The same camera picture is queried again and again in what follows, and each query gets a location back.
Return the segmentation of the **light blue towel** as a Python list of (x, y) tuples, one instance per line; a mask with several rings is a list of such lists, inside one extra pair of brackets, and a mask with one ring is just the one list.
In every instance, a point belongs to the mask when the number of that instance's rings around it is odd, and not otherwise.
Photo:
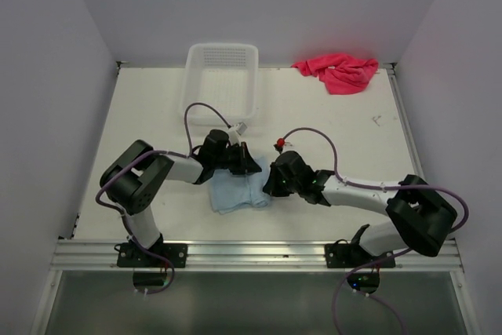
[(271, 196), (263, 188), (269, 177), (269, 161), (260, 157), (256, 161), (259, 173), (245, 176), (232, 175), (228, 170), (217, 170), (209, 181), (209, 197), (212, 210), (221, 215), (253, 208), (263, 209), (270, 205)]

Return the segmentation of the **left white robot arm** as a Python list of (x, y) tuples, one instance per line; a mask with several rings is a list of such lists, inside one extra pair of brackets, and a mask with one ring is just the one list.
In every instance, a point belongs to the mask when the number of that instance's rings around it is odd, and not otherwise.
[(100, 178), (97, 204), (116, 210), (129, 236), (125, 257), (148, 267), (166, 266), (171, 257), (164, 246), (151, 203), (167, 180), (204, 184), (222, 170), (231, 177), (247, 178), (262, 173), (244, 141), (230, 130), (213, 129), (203, 143), (187, 155), (155, 150), (135, 140)]

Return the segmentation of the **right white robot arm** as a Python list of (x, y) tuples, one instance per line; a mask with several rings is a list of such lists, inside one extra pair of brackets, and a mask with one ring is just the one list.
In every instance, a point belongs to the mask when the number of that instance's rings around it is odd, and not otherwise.
[(264, 192), (277, 198), (297, 194), (312, 205), (354, 207), (386, 216), (382, 224), (361, 226), (351, 240), (349, 256), (362, 267), (397, 249), (435, 257), (457, 220), (453, 206), (419, 176), (409, 174), (395, 183), (356, 183), (332, 170), (312, 169), (295, 151), (271, 163)]

